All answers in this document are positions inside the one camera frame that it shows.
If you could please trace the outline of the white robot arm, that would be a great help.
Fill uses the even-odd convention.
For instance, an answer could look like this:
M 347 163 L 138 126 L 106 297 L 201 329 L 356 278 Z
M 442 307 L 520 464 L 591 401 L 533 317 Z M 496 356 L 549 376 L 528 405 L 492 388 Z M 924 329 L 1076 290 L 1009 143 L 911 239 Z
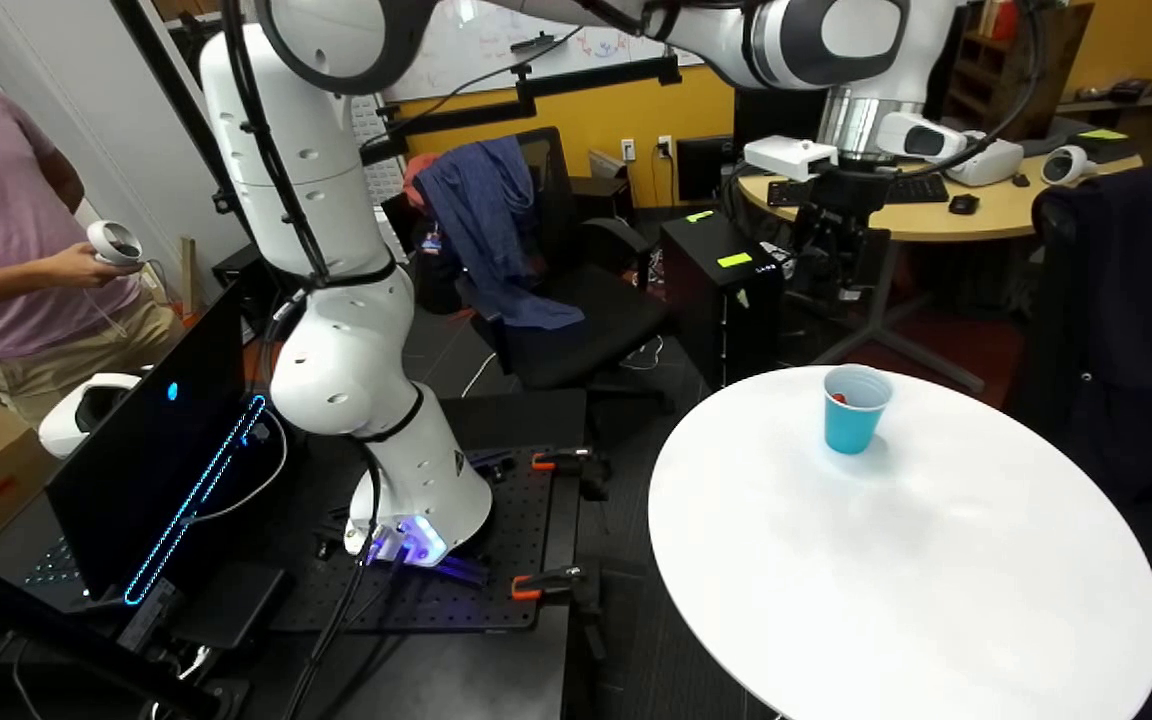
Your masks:
M 492 0 L 520 14 L 686 49 L 736 87 L 833 92 L 851 126 L 924 118 L 931 67 L 970 0 Z M 207 126 L 257 251 L 299 278 L 275 411 L 372 453 L 345 551 L 436 566 L 481 535 L 492 489 L 442 401 L 404 376 L 412 275 L 381 233 L 363 159 L 336 117 L 428 49 L 442 0 L 223 0 L 201 53 Z

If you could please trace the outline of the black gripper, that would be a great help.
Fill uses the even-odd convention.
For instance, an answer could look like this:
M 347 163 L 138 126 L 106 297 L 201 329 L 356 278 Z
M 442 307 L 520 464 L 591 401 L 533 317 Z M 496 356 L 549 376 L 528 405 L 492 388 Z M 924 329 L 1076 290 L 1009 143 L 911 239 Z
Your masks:
M 817 301 L 861 301 L 885 262 L 888 234 L 872 226 L 881 208 L 881 176 L 849 166 L 817 176 L 794 218 L 794 283 Z

